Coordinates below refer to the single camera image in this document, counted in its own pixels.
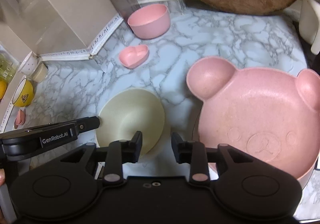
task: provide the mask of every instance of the green glass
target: green glass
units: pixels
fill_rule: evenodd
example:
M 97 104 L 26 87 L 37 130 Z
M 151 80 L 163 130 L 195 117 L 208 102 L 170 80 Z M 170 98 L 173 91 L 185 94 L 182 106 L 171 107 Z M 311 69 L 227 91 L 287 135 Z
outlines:
M 0 54 L 0 78 L 6 83 L 10 83 L 16 70 L 12 67 L 12 62 L 8 61 L 3 54 Z

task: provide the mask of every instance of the heart-shaped bowl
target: heart-shaped bowl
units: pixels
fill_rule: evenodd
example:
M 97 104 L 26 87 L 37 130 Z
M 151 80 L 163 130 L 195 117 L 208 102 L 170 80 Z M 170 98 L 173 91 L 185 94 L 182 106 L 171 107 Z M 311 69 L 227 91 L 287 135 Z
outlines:
M 147 45 L 128 46 L 120 52 L 119 60 L 124 67 L 133 69 L 142 64 L 148 56 Z

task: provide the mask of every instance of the round pink bowl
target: round pink bowl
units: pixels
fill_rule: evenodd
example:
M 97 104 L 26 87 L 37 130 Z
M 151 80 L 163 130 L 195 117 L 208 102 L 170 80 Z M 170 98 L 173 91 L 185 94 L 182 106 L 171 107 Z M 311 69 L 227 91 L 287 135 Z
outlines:
M 151 4 L 140 8 L 131 14 L 128 24 L 138 38 L 156 38 L 170 28 L 168 7 L 163 4 Z

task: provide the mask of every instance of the white trim strip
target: white trim strip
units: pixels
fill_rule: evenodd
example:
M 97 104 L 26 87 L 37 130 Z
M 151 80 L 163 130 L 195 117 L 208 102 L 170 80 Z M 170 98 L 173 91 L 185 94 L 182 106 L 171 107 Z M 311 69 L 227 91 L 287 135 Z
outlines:
M 21 81 L 23 81 L 27 76 L 24 75 L 21 79 Z M 7 110 L 4 114 L 4 117 L 3 117 L 3 120 L 1 121 L 1 125 L 0 125 L 0 133 L 4 133 L 4 130 L 5 130 L 5 127 L 7 126 L 7 123 L 8 123 L 8 119 L 10 117 L 10 114 L 12 112 L 12 109 L 13 109 L 13 104 L 12 104 L 12 99 L 13 99 L 13 96 L 14 94 L 12 95 L 12 98 L 10 100 L 10 103 L 7 107 Z
M 52 54 L 42 54 L 42 61 L 73 61 L 73 60 L 88 60 L 91 55 L 96 55 L 105 42 L 110 38 L 118 26 L 123 22 L 122 16 L 117 13 L 108 24 L 99 32 L 97 37 L 91 42 L 87 49 L 70 50 Z

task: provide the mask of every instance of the marble pattern surface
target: marble pattern surface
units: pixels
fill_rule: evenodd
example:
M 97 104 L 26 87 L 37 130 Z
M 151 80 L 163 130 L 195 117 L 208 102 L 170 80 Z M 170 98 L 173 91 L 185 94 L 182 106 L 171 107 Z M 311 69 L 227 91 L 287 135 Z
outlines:
M 171 130 L 190 140 L 202 103 L 188 90 L 186 73 L 201 57 L 218 55 L 238 68 L 272 67 L 295 76 L 307 67 L 298 36 L 286 16 L 256 17 L 188 8 L 183 15 L 172 13 L 171 19 L 167 33 L 145 41 L 122 23 L 94 58 L 101 70 L 51 64 L 48 77 L 38 85 L 34 102 L 27 108 L 26 126 L 97 115 L 110 98 L 138 87 L 161 99 Z M 133 70 L 124 68 L 118 60 L 119 52 L 141 43 L 149 46 L 147 61 Z M 94 131 L 81 134 L 77 141 L 35 157 L 32 163 L 37 166 L 94 140 Z M 188 169 L 188 165 L 174 162 L 167 140 L 152 161 L 126 164 L 124 174 L 187 175 Z M 320 174 L 314 172 L 296 217 L 320 218 L 319 207 Z

